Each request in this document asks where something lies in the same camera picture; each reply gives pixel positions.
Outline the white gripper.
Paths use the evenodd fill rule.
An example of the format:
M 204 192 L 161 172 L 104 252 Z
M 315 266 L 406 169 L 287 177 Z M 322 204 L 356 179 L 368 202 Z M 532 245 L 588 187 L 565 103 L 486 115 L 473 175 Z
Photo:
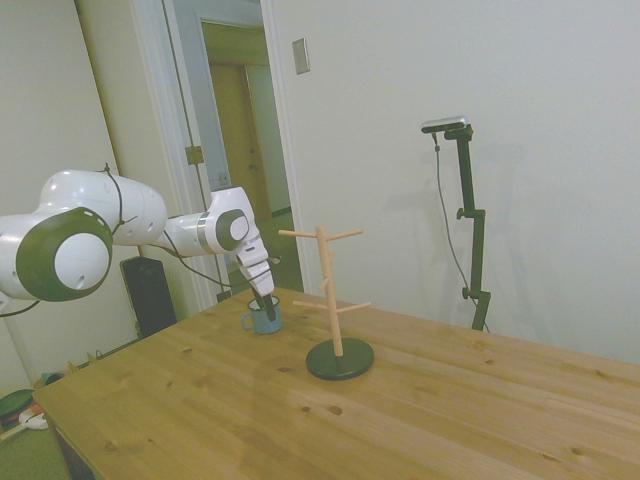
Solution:
M 268 252 L 261 238 L 254 238 L 240 245 L 235 253 L 236 262 L 243 275 L 241 290 L 250 289 L 258 309 L 266 312 L 269 321 L 276 320 L 272 294 L 275 284 L 269 271 Z

